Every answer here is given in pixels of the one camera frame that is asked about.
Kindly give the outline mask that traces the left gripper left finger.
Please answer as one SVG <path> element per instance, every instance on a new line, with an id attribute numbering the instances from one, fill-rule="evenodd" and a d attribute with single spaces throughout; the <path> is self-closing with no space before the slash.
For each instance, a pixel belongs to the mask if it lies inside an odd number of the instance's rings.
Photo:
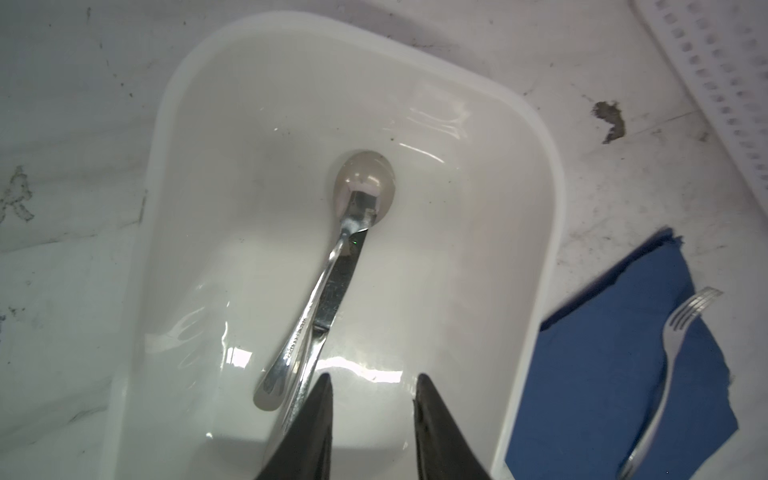
<path id="1" fill-rule="evenodd" d="M 315 383 L 276 452 L 256 479 L 328 480 L 332 425 L 333 387 L 330 375 L 324 373 Z"/>

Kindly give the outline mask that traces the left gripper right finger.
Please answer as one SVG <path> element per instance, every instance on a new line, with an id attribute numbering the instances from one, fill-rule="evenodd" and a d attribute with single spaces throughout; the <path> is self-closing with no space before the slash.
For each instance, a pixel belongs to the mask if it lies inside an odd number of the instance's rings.
<path id="1" fill-rule="evenodd" d="M 414 428 L 417 471 L 421 480 L 490 479 L 436 386 L 424 373 L 418 376 L 416 383 Z"/>

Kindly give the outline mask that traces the silver table knife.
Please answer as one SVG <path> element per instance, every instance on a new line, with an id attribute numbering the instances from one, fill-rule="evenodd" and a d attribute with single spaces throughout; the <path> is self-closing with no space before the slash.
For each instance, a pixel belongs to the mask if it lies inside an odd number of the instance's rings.
<path id="1" fill-rule="evenodd" d="M 367 230 L 377 218 L 377 200 L 362 191 L 353 192 L 340 219 L 340 236 L 333 247 L 319 288 L 312 294 L 310 323 L 304 340 L 297 380 L 282 415 L 280 434 L 290 429 L 305 402 L 320 353 L 327 340 L 359 259 Z"/>

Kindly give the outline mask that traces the blue paper napkin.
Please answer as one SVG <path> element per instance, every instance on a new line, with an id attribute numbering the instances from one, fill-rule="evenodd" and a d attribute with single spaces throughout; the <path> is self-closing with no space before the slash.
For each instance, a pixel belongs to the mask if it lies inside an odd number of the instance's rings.
<path id="1" fill-rule="evenodd" d="M 517 479 L 615 479 L 661 398 L 639 479 L 689 479 L 737 431 L 730 371 L 702 320 L 665 374 L 665 320 L 694 292 L 682 239 L 648 238 L 543 322 L 506 453 Z"/>

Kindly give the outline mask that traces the silver spoon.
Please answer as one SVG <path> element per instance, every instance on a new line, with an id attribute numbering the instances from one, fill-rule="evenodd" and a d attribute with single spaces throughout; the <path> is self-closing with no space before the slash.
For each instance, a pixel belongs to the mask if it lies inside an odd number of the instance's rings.
<path id="1" fill-rule="evenodd" d="M 333 188 L 339 237 L 299 319 L 255 389 L 257 407 L 298 408 L 351 283 L 365 236 L 388 213 L 395 192 L 394 170 L 379 153 L 357 152 L 341 166 Z"/>

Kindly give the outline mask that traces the silver fork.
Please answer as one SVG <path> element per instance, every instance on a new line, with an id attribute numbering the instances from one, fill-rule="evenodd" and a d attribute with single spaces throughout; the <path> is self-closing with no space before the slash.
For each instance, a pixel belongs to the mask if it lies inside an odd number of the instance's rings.
<path id="1" fill-rule="evenodd" d="M 655 439 L 659 424 L 668 402 L 674 375 L 675 362 L 693 321 L 723 294 L 721 290 L 705 287 L 680 304 L 667 318 L 662 330 L 662 345 L 665 354 L 663 390 L 652 417 L 636 440 L 633 449 L 622 463 L 617 478 L 632 479 L 648 454 Z"/>

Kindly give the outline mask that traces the white rectangular plastic tray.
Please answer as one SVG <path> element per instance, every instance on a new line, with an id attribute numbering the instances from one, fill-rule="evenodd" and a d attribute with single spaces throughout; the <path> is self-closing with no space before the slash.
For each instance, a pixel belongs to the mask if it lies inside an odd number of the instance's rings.
<path id="1" fill-rule="evenodd" d="M 257 477 L 286 402 L 256 387 L 321 292 L 331 477 L 416 477 L 420 374 L 496 474 L 564 204 L 519 94 L 318 15 L 221 28 L 156 117 L 100 477 Z"/>

